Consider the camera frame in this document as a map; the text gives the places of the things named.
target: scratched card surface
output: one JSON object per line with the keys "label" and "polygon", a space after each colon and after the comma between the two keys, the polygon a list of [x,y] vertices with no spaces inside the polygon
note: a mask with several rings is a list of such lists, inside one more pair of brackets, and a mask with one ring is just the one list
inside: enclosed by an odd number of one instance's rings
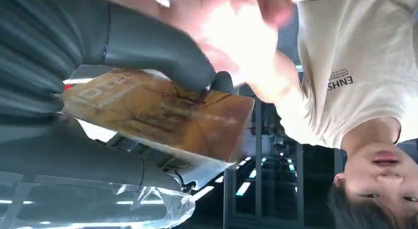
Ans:
{"label": "scratched card surface", "polygon": [[120,69],[63,94],[62,112],[188,161],[240,157],[252,98],[190,92],[140,70]]}

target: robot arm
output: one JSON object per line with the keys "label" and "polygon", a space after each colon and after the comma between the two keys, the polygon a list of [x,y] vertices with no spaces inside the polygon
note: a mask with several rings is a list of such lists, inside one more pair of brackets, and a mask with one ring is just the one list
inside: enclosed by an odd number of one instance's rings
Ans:
{"label": "robot arm", "polygon": [[203,90],[215,72],[192,39],[108,0],[0,0],[0,15],[0,171],[28,181],[179,187],[143,159],[88,139],[77,121],[57,115],[63,102],[55,94],[81,64],[158,69]]}

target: plastic wrap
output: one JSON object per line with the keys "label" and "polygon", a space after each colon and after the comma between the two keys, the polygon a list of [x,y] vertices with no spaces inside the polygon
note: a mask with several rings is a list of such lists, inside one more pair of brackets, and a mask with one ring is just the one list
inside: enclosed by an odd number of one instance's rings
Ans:
{"label": "plastic wrap", "polygon": [[156,187],[0,174],[0,228],[172,228],[194,209],[190,195]]}

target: beige t-shirt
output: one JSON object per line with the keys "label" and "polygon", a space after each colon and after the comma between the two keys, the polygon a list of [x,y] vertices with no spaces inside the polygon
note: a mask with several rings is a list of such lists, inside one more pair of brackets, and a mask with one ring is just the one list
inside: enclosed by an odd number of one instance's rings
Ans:
{"label": "beige t-shirt", "polygon": [[277,103],[286,134],[340,148],[370,119],[401,123],[399,142],[418,137],[418,0],[320,0],[298,4],[303,100]]}

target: lips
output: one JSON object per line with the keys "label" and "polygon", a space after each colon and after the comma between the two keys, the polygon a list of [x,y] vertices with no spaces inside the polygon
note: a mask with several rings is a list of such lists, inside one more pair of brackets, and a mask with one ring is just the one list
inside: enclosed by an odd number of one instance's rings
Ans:
{"label": "lips", "polygon": [[391,152],[381,151],[376,154],[373,164],[379,167],[391,167],[399,164],[398,158]]}

